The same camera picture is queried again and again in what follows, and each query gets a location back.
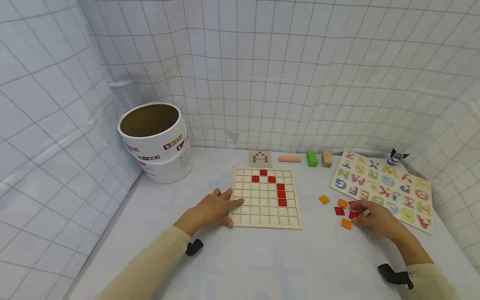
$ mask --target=toy figure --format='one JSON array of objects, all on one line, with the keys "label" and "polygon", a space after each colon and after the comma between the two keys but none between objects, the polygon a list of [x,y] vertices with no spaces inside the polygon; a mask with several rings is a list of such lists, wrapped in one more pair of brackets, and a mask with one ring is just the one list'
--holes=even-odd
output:
[{"label": "toy figure", "polygon": [[400,160],[404,159],[409,155],[410,154],[403,154],[403,153],[397,152],[395,149],[392,149],[392,152],[390,153],[390,158],[387,159],[387,164],[391,166],[396,166],[397,162],[399,162]]}]

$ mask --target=orange tile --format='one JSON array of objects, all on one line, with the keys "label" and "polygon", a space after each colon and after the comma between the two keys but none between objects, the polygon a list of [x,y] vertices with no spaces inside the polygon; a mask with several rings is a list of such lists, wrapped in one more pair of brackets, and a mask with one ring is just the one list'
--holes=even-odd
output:
[{"label": "orange tile", "polygon": [[342,227],[345,227],[348,230],[352,230],[352,222],[347,219],[342,219]]},{"label": "orange tile", "polygon": [[340,207],[343,207],[343,208],[347,209],[348,202],[347,202],[347,201],[345,201],[345,200],[343,200],[343,199],[339,199],[339,200],[338,200],[338,206],[340,206]]},{"label": "orange tile", "polygon": [[323,204],[327,204],[330,202],[330,199],[325,195],[319,197],[318,200],[322,201]]}]

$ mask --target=white cylindrical container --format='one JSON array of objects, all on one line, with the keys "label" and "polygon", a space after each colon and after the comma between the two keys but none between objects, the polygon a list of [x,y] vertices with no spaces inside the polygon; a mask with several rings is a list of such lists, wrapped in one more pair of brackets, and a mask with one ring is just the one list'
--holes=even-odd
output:
[{"label": "white cylindrical container", "polygon": [[149,103],[130,109],[120,118],[117,130],[137,159],[155,164],[178,156],[186,140],[181,112],[170,103]]},{"label": "white cylindrical container", "polygon": [[187,176],[193,169],[194,161],[190,141],[185,137],[179,155],[169,162],[153,163],[137,159],[147,176],[156,183],[172,183]]}]

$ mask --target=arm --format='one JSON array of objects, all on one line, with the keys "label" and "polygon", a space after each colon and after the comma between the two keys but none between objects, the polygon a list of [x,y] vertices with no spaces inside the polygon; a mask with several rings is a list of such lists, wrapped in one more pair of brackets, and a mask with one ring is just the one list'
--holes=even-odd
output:
[{"label": "arm", "polygon": [[433,263],[418,239],[385,207],[366,200],[350,205],[358,214],[368,210],[366,216],[353,218],[356,226],[367,227],[391,240],[402,255],[414,288],[408,291],[411,300],[459,300],[460,297],[448,279]]},{"label": "arm", "polygon": [[233,227],[227,211],[243,203],[243,199],[227,201],[228,189],[221,194],[215,189],[195,207],[188,209],[173,226],[162,232],[138,254],[110,284],[97,300],[149,300],[165,274],[187,250],[190,238],[203,226],[223,223]]}]

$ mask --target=beige sleeve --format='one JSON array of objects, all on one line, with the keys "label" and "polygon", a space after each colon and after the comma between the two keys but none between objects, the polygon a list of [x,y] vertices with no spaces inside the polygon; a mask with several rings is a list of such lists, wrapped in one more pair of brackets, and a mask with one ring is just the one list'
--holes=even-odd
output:
[{"label": "beige sleeve", "polygon": [[412,264],[407,272],[413,283],[410,300],[460,300],[455,288],[435,264]]},{"label": "beige sleeve", "polygon": [[190,236],[171,226],[140,252],[100,293],[97,300],[149,300],[187,250]]}]

